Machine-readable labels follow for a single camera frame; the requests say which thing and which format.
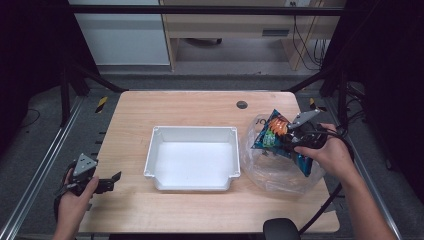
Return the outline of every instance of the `plastic bag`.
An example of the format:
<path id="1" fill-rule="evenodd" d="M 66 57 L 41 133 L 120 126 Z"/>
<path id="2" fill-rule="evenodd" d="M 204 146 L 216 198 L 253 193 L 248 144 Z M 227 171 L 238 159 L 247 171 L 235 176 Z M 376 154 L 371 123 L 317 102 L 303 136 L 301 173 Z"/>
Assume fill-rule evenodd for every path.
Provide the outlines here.
<path id="1" fill-rule="evenodd" d="M 293 160 L 263 149 L 252 149 L 256 137 L 269 115 L 258 115 L 240 139 L 240 166 L 247 176 L 267 191 L 305 193 L 324 176 L 325 171 L 312 161 L 309 177 L 305 177 Z"/>

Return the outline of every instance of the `black cable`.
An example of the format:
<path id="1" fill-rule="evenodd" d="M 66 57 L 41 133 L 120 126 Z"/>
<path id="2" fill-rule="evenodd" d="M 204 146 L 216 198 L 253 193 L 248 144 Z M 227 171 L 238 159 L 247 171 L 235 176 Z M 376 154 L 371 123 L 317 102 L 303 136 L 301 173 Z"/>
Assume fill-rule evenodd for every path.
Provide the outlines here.
<path id="1" fill-rule="evenodd" d="M 331 129 L 326 129 L 329 130 L 330 132 L 324 132 L 324 131 L 307 131 L 305 132 L 306 134 L 326 134 L 329 136 L 333 136 L 336 137 L 338 139 L 340 139 L 347 147 L 348 151 L 349 151 L 349 155 L 350 158 L 352 159 L 352 161 L 354 161 L 354 152 L 352 147 L 350 146 L 350 144 L 346 141 L 346 139 L 344 139 L 341 135 L 335 133 L 334 130 Z M 337 185 L 337 187 L 334 189 L 334 191 L 330 194 L 330 196 L 328 197 L 327 201 L 325 201 L 325 203 L 321 206 L 321 208 L 318 210 L 317 213 L 315 213 L 315 215 L 305 224 L 305 226 L 303 226 L 300 230 L 299 230 L 299 235 L 303 234 L 323 213 L 324 211 L 327 209 L 327 207 L 333 202 L 333 200 L 338 197 L 340 191 L 342 190 L 342 184 L 339 183 Z"/>
<path id="2" fill-rule="evenodd" d="M 342 184 L 338 184 L 336 189 L 333 191 L 333 193 L 330 195 L 330 197 L 325 201 L 325 203 L 321 206 L 321 208 L 318 210 L 318 212 L 299 230 L 299 235 L 302 235 L 320 216 L 322 213 L 324 213 L 325 209 L 333 202 L 334 198 L 339 194 L 339 192 L 342 190 Z"/>
<path id="3" fill-rule="evenodd" d="M 299 49 L 297 48 L 297 46 L 296 46 L 296 42 L 294 41 L 294 35 L 295 35 L 295 33 L 296 33 L 296 32 L 298 33 L 298 35 L 299 35 L 299 37 L 300 37 L 300 40 L 302 41 L 302 43 L 303 43 L 303 45 L 304 45 L 304 47 L 305 47 L 306 52 L 308 53 L 309 57 L 311 58 L 311 55 L 309 54 L 309 51 L 308 51 L 308 49 L 306 48 L 305 43 L 303 42 L 303 38 L 300 36 L 300 33 L 298 32 L 299 30 L 297 29 L 296 15 L 294 15 L 294 16 L 293 16 L 293 20 L 294 20 L 294 24 L 293 24 L 293 37 L 292 37 L 292 41 L 293 41 L 293 46 L 294 46 L 294 48 L 296 49 L 296 52 L 299 54 L 299 57 L 300 57 L 300 59 L 302 60 L 302 63 L 303 63 L 303 65 L 305 66 L 305 68 L 306 68 L 306 69 L 308 69 L 308 70 L 319 70 L 319 69 L 309 68 L 309 67 L 306 65 L 306 63 L 305 63 L 305 60 L 303 59 L 302 54 L 300 53 Z"/>
<path id="4" fill-rule="evenodd" d="M 30 125 L 32 125 L 32 124 L 34 124 L 39 118 L 40 118 L 40 116 L 41 116 L 41 113 L 40 113 L 40 111 L 38 111 L 38 110 L 36 110 L 36 109 L 32 109 L 32 108 L 30 108 L 30 109 L 28 109 L 28 111 L 34 111 L 34 112 L 36 112 L 37 113 L 37 117 L 35 118 L 35 120 L 33 120 L 32 122 L 30 122 L 30 123 L 28 123 L 28 124 L 25 124 L 25 125 L 22 125 L 21 126 L 21 128 L 24 128 L 24 127 L 28 127 L 28 126 L 30 126 Z"/>

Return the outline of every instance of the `person's right hand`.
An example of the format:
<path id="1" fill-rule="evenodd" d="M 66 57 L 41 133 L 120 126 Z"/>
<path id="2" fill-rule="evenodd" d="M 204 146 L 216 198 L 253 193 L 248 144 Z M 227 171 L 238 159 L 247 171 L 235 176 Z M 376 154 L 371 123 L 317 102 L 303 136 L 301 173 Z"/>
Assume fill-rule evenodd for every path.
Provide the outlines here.
<path id="1" fill-rule="evenodd" d="M 333 124 L 321 124 L 329 132 L 335 132 Z M 349 151 L 344 142 L 336 137 L 328 136 L 327 142 L 321 149 L 295 147 L 296 152 L 316 160 L 329 174 L 343 180 L 350 173 L 357 173 Z"/>

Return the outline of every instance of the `hand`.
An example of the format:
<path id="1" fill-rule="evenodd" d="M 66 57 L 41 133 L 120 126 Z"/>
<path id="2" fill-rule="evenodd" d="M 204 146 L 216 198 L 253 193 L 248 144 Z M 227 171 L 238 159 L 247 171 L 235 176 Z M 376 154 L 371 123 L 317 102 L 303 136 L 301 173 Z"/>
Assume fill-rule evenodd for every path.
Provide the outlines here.
<path id="1" fill-rule="evenodd" d="M 68 184 L 69 176 L 73 169 L 68 171 L 65 184 Z M 93 177 L 87 184 L 81 196 L 76 196 L 72 192 L 66 192 L 59 204 L 59 216 L 57 227 L 53 239 L 75 239 L 79 225 L 87 211 L 88 202 L 93 196 L 99 184 L 99 177 Z"/>
<path id="2" fill-rule="evenodd" d="M 335 132 L 333 124 L 321 124 L 329 132 Z M 296 152 L 316 160 L 329 174 L 341 181 L 351 173 L 357 173 L 349 151 L 344 142 L 336 137 L 328 136 L 327 142 L 321 149 L 295 147 Z"/>

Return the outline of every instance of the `aluminum rail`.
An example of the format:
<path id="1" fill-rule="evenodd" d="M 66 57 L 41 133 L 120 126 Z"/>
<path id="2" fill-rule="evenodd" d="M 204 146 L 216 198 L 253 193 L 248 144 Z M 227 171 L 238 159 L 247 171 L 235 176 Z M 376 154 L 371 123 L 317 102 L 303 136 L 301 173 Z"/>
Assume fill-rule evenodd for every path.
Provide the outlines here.
<path id="1" fill-rule="evenodd" d="M 193 5 L 48 5 L 44 10 L 92 14 L 213 14 L 213 15 L 296 15 L 346 16 L 367 13 L 366 9 L 326 7 L 256 7 L 256 6 L 193 6 Z"/>
<path id="2" fill-rule="evenodd" d="M 328 98 L 323 98 L 325 101 L 325 105 L 329 108 L 330 113 L 336 123 L 336 125 L 339 125 L 338 118 L 335 114 L 337 111 L 336 106 L 334 102 Z M 355 148 L 355 145 L 353 144 L 352 139 L 350 138 L 349 134 L 345 137 L 345 139 L 350 143 L 352 146 L 353 152 L 355 153 L 355 165 L 358 169 L 359 173 L 361 174 L 362 178 L 364 179 L 365 183 L 368 186 L 368 189 L 370 190 L 375 202 L 377 203 L 377 206 L 380 208 L 381 213 L 383 214 L 387 224 L 389 225 L 390 229 L 392 229 L 393 233 L 396 235 L 397 239 L 402 240 L 402 235 L 399 232 L 399 229 L 396 226 L 395 221 L 392 218 L 392 215 L 389 212 L 389 209 L 386 206 L 386 203 L 384 202 L 383 198 L 380 195 L 380 192 L 377 189 L 377 186 L 374 184 L 374 181 L 371 179 L 370 174 L 368 173 L 367 169 L 365 168 L 365 165 L 362 162 L 361 156 L 358 154 L 358 151 Z"/>
<path id="3" fill-rule="evenodd" d="M 35 198 L 37 197 L 37 194 L 40 191 L 41 186 L 50 171 L 50 168 L 56 160 L 56 157 L 59 154 L 59 151 L 62 148 L 62 145 L 65 142 L 66 137 L 68 136 L 80 112 L 83 101 L 84 97 L 76 98 L 76 101 L 72 108 L 72 115 L 69 121 L 64 127 L 59 129 L 55 139 L 50 145 L 50 148 L 48 149 L 46 155 L 40 163 L 37 172 L 34 174 L 31 182 L 28 184 L 27 189 L 25 190 L 20 201 L 15 207 L 15 210 L 9 217 L 7 223 L 2 227 L 0 232 L 0 240 L 14 239 L 17 235 L 19 228 L 21 227 L 26 215 L 28 214 L 32 204 L 34 203 Z"/>

